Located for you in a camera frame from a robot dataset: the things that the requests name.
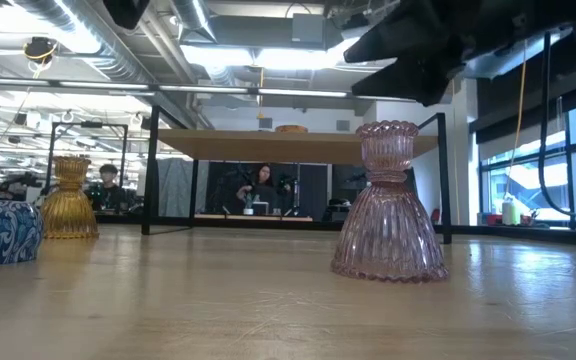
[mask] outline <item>long dark hair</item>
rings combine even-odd
[[[263,163],[260,164],[256,169],[255,169],[255,173],[252,176],[253,185],[259,185],[259,172],[261,171],[261,169],[263,169],[264,167],[267,167],[268,170],[270,170],[270,176],[268,176],[268,180],[266,180],[266,182],[264,183],[265,186],[270,186],[270,187],[274,187],[274,182],[272,181],[272,168],[270,167],[270,164],[268,163]]]

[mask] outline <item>glass vase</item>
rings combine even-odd
[[[41,207],[46,239],[96,238],[97,221],[92,205],[81,190],[90,160],[56,156],[55,176],[59,190],[50,194]]]
[[[419,129],[382,121],[357,129],[372,184],[353,204],[341,231],[333,272],[389,282],[428,282],[448,277],[430,218],[404,184]]]

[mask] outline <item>pink glass vase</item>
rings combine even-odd
[[[348,214],[332,271],[353,278],[428,282],[448,277],[430,218],[405,185],[413,157],[414,124],[382,121],[357,129],[372,186]]]

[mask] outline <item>blue patterned fabric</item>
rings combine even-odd
[[[41,214],[32,205],[0,201],[0,264],[36,259],[43,228]]]

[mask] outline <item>woman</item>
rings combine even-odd
[[[277,203],[277,192],[272,181],[269,164],[261,164],[257,172],[253,175],[252,185],[244,185],[237,191],[237,198],[241,201],[246,201],[246,194],[254,198],[259,195],[260,202],[268,203],[268,211],[272,211]]]

